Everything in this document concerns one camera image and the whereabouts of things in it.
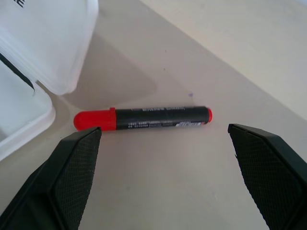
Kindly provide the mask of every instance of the red marker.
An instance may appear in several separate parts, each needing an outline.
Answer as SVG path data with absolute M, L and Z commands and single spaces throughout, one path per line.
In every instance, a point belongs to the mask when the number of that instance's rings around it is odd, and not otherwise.
M 101 127 L 103 131 L 201 126 L 212 121 L 211 109 L 197 107 L 162 107 L 147 109 L 115 109 L 80 112 L 73 121 L 77 130 Z

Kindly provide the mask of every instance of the table surface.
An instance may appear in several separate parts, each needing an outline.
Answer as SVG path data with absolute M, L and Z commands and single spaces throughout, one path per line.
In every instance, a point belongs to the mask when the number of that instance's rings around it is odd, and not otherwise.
M 0 213 L 76 131 L 79 111 L 206 105 L 213 121 L 204 127 L 103 133 L 79 229 L 267 230 L 228 124 L 278 134 L 307 160 L 306 121 L 139 1 L 102 5 L 76 91 L 48 93 L 53 125 L 0 162 Z

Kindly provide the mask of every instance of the red end cap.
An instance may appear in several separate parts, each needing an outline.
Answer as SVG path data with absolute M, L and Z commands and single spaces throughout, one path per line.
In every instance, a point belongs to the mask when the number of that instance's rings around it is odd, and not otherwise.
M 209 111 L 209 121 L 208 121 L 208 123 L 209 123 L 209 122 L 212 121 L 212 111 L 209 108 L 208 108 L 208 111 Z
M 115 108 L 80 112 L 75 116 L 73 124 L 79 131 L 94 127 L 101 127 L 102 131 L 116 130 Z

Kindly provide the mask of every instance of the container lid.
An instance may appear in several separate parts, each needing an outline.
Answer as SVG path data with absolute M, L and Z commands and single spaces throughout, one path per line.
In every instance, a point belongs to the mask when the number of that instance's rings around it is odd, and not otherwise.
M 51 92 L 70 93 L 97 16 L 97 0 L 1 0 L 0 53 Z

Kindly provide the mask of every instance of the plastic container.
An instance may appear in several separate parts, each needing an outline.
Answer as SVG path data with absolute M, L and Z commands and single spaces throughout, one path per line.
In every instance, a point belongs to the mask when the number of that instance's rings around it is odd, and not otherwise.
M 76 88 L 97 16 L 97 0 L 0 1 L 0 53 L 34 87 L 0 61 L 0 160 L 52 124 L 36 81 L 57 95 Z

